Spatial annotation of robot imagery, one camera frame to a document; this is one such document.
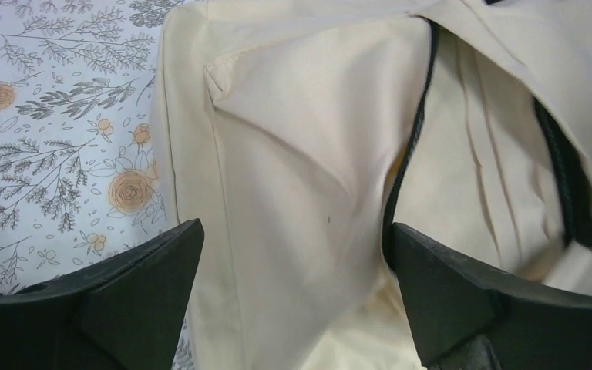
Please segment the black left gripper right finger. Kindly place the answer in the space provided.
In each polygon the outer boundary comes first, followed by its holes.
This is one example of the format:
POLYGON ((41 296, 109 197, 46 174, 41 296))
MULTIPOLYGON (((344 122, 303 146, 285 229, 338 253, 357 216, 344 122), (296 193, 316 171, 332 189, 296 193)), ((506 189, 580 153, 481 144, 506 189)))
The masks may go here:
POLYGON ((528 281, 405 224, 395 273, 418 357, 429 369, 592 369, 592 296, 528 281))

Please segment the beige canvas backpack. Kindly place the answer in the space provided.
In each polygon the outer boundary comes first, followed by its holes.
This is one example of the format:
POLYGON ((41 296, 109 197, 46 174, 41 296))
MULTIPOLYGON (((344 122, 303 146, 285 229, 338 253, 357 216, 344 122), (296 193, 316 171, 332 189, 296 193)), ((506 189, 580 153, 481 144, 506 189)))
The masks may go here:
POLYGON ((429 369, 391 228, 592 296, 592 1, 202 1, 153 139, 199 369, 429 369))

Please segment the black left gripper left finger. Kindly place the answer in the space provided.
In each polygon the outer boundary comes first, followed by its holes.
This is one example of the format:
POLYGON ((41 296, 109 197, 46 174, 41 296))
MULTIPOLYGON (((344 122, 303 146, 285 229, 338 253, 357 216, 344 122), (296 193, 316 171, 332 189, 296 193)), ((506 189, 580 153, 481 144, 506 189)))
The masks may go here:
POLYGON ((204 245, 189 220, 137 247, 0 294, 0 369, 168 369, 204 245))

